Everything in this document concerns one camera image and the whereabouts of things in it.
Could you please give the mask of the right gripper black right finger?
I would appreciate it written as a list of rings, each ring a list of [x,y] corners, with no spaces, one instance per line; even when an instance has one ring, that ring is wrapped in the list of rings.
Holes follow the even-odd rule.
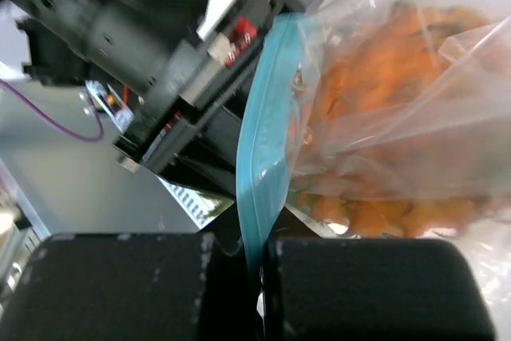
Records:
[[[444,240],[324,239],[289,210],[263,254],[268,340],[493,340],[465,257]]]

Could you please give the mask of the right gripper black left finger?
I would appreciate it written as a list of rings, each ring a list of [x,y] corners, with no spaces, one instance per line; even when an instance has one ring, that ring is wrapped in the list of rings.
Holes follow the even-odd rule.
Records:
[[[214,234],[56,235],[31,254],[4,340],[257,340],[240,251]]]

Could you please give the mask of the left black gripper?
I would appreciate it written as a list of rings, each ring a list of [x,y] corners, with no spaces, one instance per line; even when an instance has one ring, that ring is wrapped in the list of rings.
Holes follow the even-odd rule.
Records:
[[[207,0],[96,0],[88,59],[138,97],[114,146],[164,180],[236,193],[236,150],[263,40],[300,0],[237,0],[211,36]]]

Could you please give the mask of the orange toy pineapple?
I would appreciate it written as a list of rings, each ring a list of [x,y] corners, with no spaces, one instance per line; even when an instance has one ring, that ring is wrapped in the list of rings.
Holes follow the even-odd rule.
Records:
[[[326,61],[290,199],[341,236],[510,223],[510,20],[396,2]]]

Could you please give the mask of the clear zip top bag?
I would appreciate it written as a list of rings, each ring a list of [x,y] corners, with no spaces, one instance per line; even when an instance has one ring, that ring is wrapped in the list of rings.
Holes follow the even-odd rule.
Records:
[[[354,240],[452,240],[510,314],[510,0],[324,0],[279,16],[244,112],[248,270],[286,203]]]

